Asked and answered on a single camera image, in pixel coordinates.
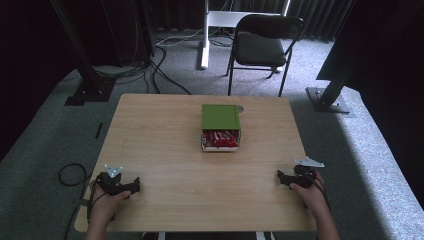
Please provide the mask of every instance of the chair backrest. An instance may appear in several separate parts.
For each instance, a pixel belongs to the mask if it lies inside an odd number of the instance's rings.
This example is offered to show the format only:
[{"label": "chair backrest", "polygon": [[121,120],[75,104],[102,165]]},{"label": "chair backrest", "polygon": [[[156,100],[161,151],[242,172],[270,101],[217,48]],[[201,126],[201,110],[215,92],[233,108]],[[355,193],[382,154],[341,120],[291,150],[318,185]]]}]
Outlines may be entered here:
[{"label": "chair backrest", "polygon": [[238,32],[249,32],[266,38],[300,39],[304,30],[303,20],[281,15],[249,14],[236,27]]}]

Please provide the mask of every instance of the table leg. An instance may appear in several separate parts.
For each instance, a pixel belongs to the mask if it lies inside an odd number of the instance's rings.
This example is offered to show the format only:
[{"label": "table leg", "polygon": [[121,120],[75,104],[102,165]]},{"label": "table leg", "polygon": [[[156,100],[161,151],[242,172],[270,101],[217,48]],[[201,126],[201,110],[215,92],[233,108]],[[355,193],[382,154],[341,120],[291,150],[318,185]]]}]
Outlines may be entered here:
[{"label": "table leg", "polygon": [[256,240],[276,240],[272,232],[256,232]]},{"label": "table leg", "polygon": [[202,65],[201,67],[203,69],[208,68],[209,63],[209,23],[208,23],[208,16],[209,16],[209,1],[205,0],[205,14],[204,14],[204,39],[203,39],[203,51],[202,51]]}]

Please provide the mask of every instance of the wooden table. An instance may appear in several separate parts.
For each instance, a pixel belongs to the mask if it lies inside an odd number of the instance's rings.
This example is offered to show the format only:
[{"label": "wooden table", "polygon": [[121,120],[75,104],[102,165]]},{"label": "wooden table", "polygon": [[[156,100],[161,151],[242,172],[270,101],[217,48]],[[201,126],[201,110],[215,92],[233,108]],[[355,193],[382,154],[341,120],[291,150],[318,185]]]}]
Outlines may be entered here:
[{"label": "wooden table", "polygon": [[[202,104],[243,106],[236,152],[201,150]],[[287,99],[125,94],[93,178],[109,164],[124,168],[122,183],[141,179],[108,231],[308,231],[309,211],[276,174],[305,157]],[[75,228],[87,229],[83,206]]]}]

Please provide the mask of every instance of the box lid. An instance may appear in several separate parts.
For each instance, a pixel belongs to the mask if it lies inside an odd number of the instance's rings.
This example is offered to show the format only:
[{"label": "box lid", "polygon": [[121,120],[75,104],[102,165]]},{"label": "box lid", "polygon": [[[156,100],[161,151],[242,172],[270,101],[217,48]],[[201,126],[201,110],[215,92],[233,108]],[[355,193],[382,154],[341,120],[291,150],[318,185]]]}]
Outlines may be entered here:
[{"label": "box lid", "polygon": [[202,105],[202,129],[240,130],[236,105]]}]

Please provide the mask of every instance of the cardboard box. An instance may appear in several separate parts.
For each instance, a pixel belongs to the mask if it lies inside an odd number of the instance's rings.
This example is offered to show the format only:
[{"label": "cardboard box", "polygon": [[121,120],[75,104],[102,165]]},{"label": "cardboard box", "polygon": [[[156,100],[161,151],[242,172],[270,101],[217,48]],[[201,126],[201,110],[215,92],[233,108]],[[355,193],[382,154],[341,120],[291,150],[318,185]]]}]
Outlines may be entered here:
[{"label": "cardboard box", "polygon": [[202,105],[201,147],[204,151],[236,151],[241,128],[237,105]]}]

